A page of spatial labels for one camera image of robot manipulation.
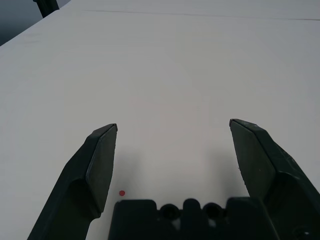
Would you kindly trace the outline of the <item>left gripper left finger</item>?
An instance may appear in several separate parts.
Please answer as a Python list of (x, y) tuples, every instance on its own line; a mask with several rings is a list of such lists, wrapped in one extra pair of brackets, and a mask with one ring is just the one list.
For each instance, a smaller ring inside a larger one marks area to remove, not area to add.
[(94, 130), (64, 166), (37, 221), (30, 240), (84, 240), (100, 218), (113, 176), (118, 127)]

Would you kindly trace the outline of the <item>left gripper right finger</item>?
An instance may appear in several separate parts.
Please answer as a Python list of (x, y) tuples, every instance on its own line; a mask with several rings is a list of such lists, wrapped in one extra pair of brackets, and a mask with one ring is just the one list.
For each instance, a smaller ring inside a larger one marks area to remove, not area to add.
[(259, 198), (281, 240), (320, 238), (320, 194), (269, 133), (231, 119), (236, 158), (250, 197)]

